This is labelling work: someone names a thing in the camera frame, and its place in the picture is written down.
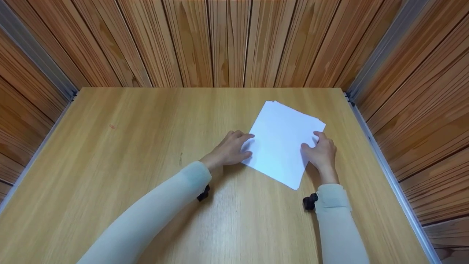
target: metal frame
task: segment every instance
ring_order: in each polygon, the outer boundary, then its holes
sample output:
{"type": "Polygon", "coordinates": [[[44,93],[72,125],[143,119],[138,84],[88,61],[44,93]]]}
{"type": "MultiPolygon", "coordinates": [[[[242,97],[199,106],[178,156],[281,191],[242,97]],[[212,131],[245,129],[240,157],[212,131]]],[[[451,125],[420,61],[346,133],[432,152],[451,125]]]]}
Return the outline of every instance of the metal frame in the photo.
{"type": "Polygon", "coordinates": [[[65,98],[68,100],[73,98],[78,89],[42,48],[34,36],[31,35],[4,0],[0,0],[0,28],[23,50],[65,98]]]}
{"type": "Polygon", "coordinates": [[[402,210],[404,211],[404,214],[406,215],[407,220],[410,223],[410,226],[414,230],[415,235],[418,241],[420,242],[420,245],[422,246],[422,249],[427,255],[429,262],[436,263],[436,264],[441,263],[435,249],[433,248],[424,229],[422,228],[420,221],[418,220],[417,216],[414,213],[414,210],[412,209],[409,201],[407,200],[407,197],[402,191],[401,186],[399,185],[399,182],[397,181],[396,177],[394,176],[393,171],[391,170],[391,168],[389,167],[389,164],[386,161],[386,158],[381,152],[381,149],[379,148],[378,143],[375,141],[373,134],[371,133],[365,120],[363,119],[362,114],[360,114],[360,111],[358,110],[355,104],[350,104],[350,107],[352,108],[352,111],[358,123],[360,124],[363,130],[363,133],[368,138],[371,148],[373,149],[373,152],[375,153],[376,159],[378,160],[378,163],[381,166],[381,169],[383,170],[384,175],[386,176],[386,179],[389,182],[389,185],[391,186],[391,189],[393,190],[394,195],[397,198],[397,201],[401,205],[402,210]]]}
{"type": "Polygon", "coordinates": [[[407,0],[347,90],[352,100],[368,85],[430,0],[407,0]]]}
{"type": "Polygon", "coordinates": [[[34,155],[32,156],[31,160],[28,162],[28,164],[26,165],[26,167],[24,168],[24,170],[21,172],[20,176],[18,177],[18,179],[16,180],[16,182],[13,184],[13,187],[11,187],[10,191],[8,192],[7,196],[5,196],[5,198],[3,199],[2,203],[0,203],[0,214],[2,213],[2,211],[5,209],[5,207],[7,206],[8,202],[10,201],[11,197],[13,196],[13,194],[15,193],[16,189],[18,188],[18,186],[20,185],[20,183],[23,181],[24,179],[24,176],[26,176],[26,174],[28,174],[29,172],[29,169],[31,168],[31,166],[33,165],[34,161],[37,159],[37,157],[39,156],[39,154],[41,153],[41,150],[44,148],[45,144],[47,143],[47,141],[49,140],[49,138],[51,137],[52,133],[54,133],[54,130],[55,128],[59,125],[60,123],[60,120],[62,120],[62,118],[64,117],[64,115],[67,113],[67,110],[70,108],[70,105],[73,103],[73,100],[75,98],[72,98],[72,100],[68,103],[68,105],[65,107],[65,109],[63,110],[63,112],[61,113],[61,115],[59,116],[59,118],[57,119],[57,121],[55,122],[54,126],[52,126],[51,130],[49,131],[49,133],[47,133],[47,136],[44,138],[44,140],[42,141],[41,145],[39,145],[39,148],[36,150],[36,152],[34,153],[34,155]]]}

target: paper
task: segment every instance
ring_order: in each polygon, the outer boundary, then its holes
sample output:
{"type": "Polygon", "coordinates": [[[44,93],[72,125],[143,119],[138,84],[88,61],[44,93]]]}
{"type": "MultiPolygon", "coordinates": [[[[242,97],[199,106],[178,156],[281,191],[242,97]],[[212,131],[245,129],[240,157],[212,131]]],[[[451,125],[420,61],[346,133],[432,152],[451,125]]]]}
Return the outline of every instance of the paper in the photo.
{"type": "Polygon", "coordinates": [[[315,147],[318,137],[313,132],[324,128],[315,117],[277,101],[266,101],[249,132],[256,137],[242,147],[242,151],[252,151],[252,157],[243,163],[297,190],[308,164],[301,144],[315,147]]]}

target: white sleeve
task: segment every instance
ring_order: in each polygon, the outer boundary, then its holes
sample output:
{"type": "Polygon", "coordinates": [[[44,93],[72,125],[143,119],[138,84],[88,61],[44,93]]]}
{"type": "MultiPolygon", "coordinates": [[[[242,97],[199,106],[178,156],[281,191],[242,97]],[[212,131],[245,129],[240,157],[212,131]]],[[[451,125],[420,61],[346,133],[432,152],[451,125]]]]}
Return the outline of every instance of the white sleeve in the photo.
{"type": "Polygon", "coordinates": [[[342,185],[319,186],[315,202],[324,264],[369,263],[342,185]]]}
{"type": "Polygon", "coordinates": [[[211,179],[212,176],[203,163],[189,164],[123,212],[78,263],[137,262],[155,235],[184,206],[199,196],[211,179]]]}

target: wooden table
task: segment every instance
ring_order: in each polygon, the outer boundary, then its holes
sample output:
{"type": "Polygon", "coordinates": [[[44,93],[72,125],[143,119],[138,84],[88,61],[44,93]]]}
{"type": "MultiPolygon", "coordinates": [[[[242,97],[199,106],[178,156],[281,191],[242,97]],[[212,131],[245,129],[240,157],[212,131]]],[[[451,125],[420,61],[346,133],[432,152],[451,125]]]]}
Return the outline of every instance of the wooden table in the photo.
{"type": "MultiPolygon", "coordinates": [[[[327,124],[371,262],[428,262],[340,89],[84,88],[0,215],[0,263],[75,263],[137,199],[229,130],[248,132],[266,100],[327,124]]],[[[321,262],[316,216],[301,202],[316,173],[309,165],[294,191],[226,167],[211,198],[191,202],[140,262],[321,262]]]]}

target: paper sheet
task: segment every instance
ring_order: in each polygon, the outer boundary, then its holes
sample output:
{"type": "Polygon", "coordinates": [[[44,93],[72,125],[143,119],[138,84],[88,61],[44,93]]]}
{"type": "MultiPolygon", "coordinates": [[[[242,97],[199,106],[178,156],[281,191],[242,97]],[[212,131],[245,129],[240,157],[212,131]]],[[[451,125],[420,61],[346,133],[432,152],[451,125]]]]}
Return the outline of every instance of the paper sheet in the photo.
{"type": "Polygon", "coordinates": [[[243,161],[249,167],[297,190],[308,164],[301,153],[301,144],[314,147],[318,138],[314,131],[323,131],[319,119],[298,112],[277,101],[266,101],[242,151],[252,151],[252,157],[243,161]]]}

